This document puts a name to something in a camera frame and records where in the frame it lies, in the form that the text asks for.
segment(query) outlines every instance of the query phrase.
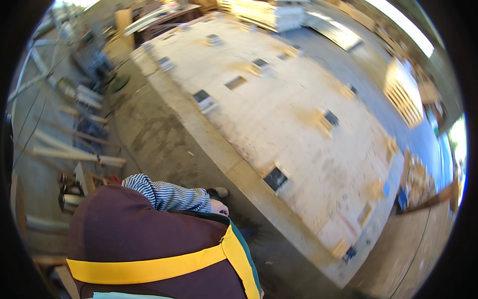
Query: rectangular hole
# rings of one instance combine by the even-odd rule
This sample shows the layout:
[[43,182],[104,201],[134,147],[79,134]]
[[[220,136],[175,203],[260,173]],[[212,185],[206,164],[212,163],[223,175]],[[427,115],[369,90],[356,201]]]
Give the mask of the rectangular hole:
[[361,227],[363,227],[365,225],[365,223],[367,222],[367,219],[370,216],[370,212],[372,212],[372,207],[367,202],[365,204],[365,207],[362,210],[362,213],[360,213],[360,215],[358,216],[358,219],[357,219],[357,221],[359,222]]
[[277,191],[287,181],[287,177],[276,167],[266,175],[264,181],[272,190]]
[[244,79],[243,77],[241,76],[237,76],[236,78],[232,79],[231,81],[229,81],[228,83],[224,84],[227,88],[229,88],[230,90],[234,90],[236,89],[239,85],[243,84],[247,82],[246,79]]
[[288,59],[290,56],[288,56],[286,53],[282,53],[280,55],[277,55],[278,58],[280,58],[281,60],[286,60]]

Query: maroon hoodie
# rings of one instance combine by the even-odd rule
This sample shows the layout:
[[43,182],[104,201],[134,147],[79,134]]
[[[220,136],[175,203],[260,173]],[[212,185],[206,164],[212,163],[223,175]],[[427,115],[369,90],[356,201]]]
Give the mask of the maroon hoodie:
[[[68,235],[68,258],[89,262],[131,262],[185,255],[219,244],[227,227],[191,214],[157,211],[141,194],[107,185],[88,194],[76,210]],[[201,270],[134,285],[96,285],[75,279],[80,297],[122,292],[171,298],[245,299],[228,260]]]

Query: striped shirt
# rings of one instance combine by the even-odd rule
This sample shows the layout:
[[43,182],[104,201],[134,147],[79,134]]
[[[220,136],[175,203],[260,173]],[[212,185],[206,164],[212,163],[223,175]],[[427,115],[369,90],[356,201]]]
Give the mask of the striped shirt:
[[144,173],[127,177],[121,185],[144,195],[156,210],[211,212],[211,199],[203,188],[186,189],[172,183],[152,182]]

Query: plywood sheet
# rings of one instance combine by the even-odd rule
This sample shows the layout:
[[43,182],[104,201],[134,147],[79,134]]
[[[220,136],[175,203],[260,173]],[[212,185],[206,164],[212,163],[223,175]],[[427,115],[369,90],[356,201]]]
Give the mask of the plywood sheet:
[[119,10],[115,12],[116,30],[121,34],[121,38],[126,41],[131,51],[134,50],[134,35],[124,36],[124,29],[133,23],[131,9]]
[[[300,230],[287,229],[287,225],[280,223],[283,220],[274,219],[277,207],[268,208],[258,197],[260,192],[246,195],[302,254],[343,287],[361,266],[385,225],[400,183],[403,155],[395,155],[390,171],[386,157],[388,136],[365,105],[357,98],[345,96],[345,85],[308,57],[280,59],[278,56],[289,45],[260,32],[245,32],[240,24],[229,20],[200,18],[189,24],[189,31],[173,30],[151,40],[149,44],[155,50],[149,53],[153,53],[153,58],[140,47],[131,54],[133,61],[160,94],[171,89],[164,82],[166,75],[160,70],[151,73],[148,65],[165,56],[175,64],[167,74],[183,93],[191,96],[204,89],[210,94],[218,107],[206,115],[207,119],[244,159],[227,169],[245,163],[259,174],[256,177],[264,177],[275,162],[280,164],[289,173],[290,181],[277,196],[298,215],[309,235],[320,239],[324,227],[336,221],[344,223],[346,229],[353,228],[350,242],[357,246],[358,254],[345,265],[331,254],[319,254],[302,244],[307,234],[298,236]],[[218,35],[223,44],[206,46],[204,40],[209,34]],[[261,78],[247,70],[249,62],[256,58],[272,66],[273,76]],[[246,82],[233,90],[225,86],[238,76]],[[203,128],[197,115],[191,116],[190,109],[186,109],[188,105],[194,109],[195,102],[190,99],[185,103],[177,96],[165,101],[204,147],[211,130]],[[340,125],[332,130],[332,140],[326,140],[316,127],[318,109],[330,109],[339,118]],[[199,110],[197,114],[204,118]],[[222,148],[218,146],[214,153],[221,154]],[[215,163],[231,165],[223,161],[223,155],[221,161],[216,161],[209,148],[205,151]],[[240,184],[239,177],[229,175],[230,170],[223,171],[231,181]],[[378,178],[391,183],[390,196],[368,203],[366,190]],[[273,193],[263,181],[259,183],[258,187]],[[239,189],[249,194],[247,188],[241,185]],[[367,203],[370,216],[361,223]]]

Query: metal bar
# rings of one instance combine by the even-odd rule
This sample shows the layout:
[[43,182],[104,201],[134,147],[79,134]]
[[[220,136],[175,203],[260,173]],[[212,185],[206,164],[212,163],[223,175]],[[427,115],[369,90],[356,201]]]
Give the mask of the metal bar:
[[25,84],[21,85],[17,91],[12,92],[7,99],[7,102],[10,102],[14,98],[16,98],[19,94],[21,94],[25,89],[30,87],[31,85],[35,84],[36,82],[43,80],[46,77],[46,74],[41,74],[36,77],[34,77],[32,80],[26,82]]

